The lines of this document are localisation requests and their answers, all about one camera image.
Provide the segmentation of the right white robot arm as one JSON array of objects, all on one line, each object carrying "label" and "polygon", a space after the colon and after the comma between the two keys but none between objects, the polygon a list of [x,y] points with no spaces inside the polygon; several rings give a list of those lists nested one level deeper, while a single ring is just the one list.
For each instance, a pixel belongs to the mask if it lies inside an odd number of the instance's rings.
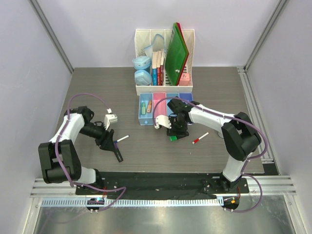
[{"label": "right white robot arm", "polygon": [[220,187],[230,193],[237,188],[242,169],[247,158],[257,149],[262,142],[260,134],[252,127],[249,116],[240,112],[229,115],[220,112],[212,113],[210,109],[198,102],[185,103],[177,98],[170,100],[167,106],[172,111],[168,116],[170,127],[167,135],[175,140],[187,137],[188,124],[201,124],[214,129],[224,139],[229,158],[220,176]]}]

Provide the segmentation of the blue drawer bin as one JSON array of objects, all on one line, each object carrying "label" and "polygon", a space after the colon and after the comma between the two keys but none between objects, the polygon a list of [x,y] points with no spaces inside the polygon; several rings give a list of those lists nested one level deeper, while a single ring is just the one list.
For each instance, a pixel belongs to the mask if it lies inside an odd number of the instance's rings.
[{"label": "blue drawer bin", "polygon": [[179,93],[167,93],[166,97],[168,98],[168,99],[166,99],[166,113],[167,113],[167,116],[169,116],[173,112],[170,109],[170,107],[168,106],[168,103],[171,101],[172,97],[179,97]]},{"label": "blue drawer bin", "polygon": [[146,115],[141,114],[141,103],[145,102],[145,105],[147,108],[149,100],[153,101],[153,94],[152,93],[142,93],[139,95],[138,121],[139,121],[140,125],[142,125],[142,126],[153,125],[153,110],[151,111],[151,113],[146,112]]}]

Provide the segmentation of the green black highlighter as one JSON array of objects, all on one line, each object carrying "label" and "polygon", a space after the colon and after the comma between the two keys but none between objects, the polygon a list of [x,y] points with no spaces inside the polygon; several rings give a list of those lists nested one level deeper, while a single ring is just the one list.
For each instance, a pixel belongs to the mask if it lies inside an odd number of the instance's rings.
[{"label": "green black highlighter", "polygon": [[170,136],[169,139],[170,139],[170,141],[176,141],[177,137],[176,136]]}]

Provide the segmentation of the light green mini highlighter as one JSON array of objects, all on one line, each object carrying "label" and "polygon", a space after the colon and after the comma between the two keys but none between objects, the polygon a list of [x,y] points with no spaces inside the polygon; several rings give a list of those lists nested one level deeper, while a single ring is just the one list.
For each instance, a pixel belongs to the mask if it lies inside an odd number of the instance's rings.
[{"label": "light green mini highlighter", "polygon": [[145,102],[141,103],[141,114],[146,115],[146,105]]}]

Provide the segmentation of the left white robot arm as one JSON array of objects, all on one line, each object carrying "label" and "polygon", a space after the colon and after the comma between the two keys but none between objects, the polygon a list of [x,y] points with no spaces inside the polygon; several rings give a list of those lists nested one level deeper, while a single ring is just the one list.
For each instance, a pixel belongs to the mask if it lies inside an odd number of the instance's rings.
[{"label": "left white robot arm", "polygon": [[92,122],[95,114],[87,106],[65,111],[63,123],[57,133],[38,148],[45,183],[71,181],[87,185],[87,189],[95,195],[103,191],[104,183],[99,171],[81,165],[74,143],[79,134],[91,137],[101,150],[113,152],[118,162],[122,162],[121,153],[113,140],[114,130],[109,129],[112,123],[117,122],[117,115],[110,109],[107,111],[103,122]]}]

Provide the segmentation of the purple drawer bin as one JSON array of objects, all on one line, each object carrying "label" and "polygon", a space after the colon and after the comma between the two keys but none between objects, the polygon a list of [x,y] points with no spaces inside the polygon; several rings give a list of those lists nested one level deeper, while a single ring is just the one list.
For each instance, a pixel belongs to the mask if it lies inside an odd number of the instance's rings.
[{"label": "purple drawer bin", "polygon": [[188,102],[193,101],[193,95],[192,93],[179,93],[179,97],[183,100],[186,100],[187,102],[184,101],[186,105],[188,105]]}]

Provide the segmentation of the orange mini highlighter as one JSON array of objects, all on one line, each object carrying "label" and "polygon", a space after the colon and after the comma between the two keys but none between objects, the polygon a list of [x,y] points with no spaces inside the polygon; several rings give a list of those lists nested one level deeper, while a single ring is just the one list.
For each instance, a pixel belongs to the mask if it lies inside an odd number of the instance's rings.
[{"label": "orange mini highlighter", "polygon": [[147,109],[146,109],[146,112],[147,113],[151,113],[151,111],[152,111],[152,100],[149,100],[148,101],[148,105],[147,105]]}]

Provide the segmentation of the pink drawer bin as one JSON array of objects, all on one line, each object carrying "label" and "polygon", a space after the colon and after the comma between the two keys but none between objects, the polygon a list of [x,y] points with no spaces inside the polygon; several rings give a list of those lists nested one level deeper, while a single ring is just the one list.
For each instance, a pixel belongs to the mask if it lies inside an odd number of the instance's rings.
[{"label": "pink drawer bin", "polygon": [[156,117],[159,115],[166,116],[166,100],[161,101],[166,97],[166,93],[153,93],[153,123],[156,128]]}]

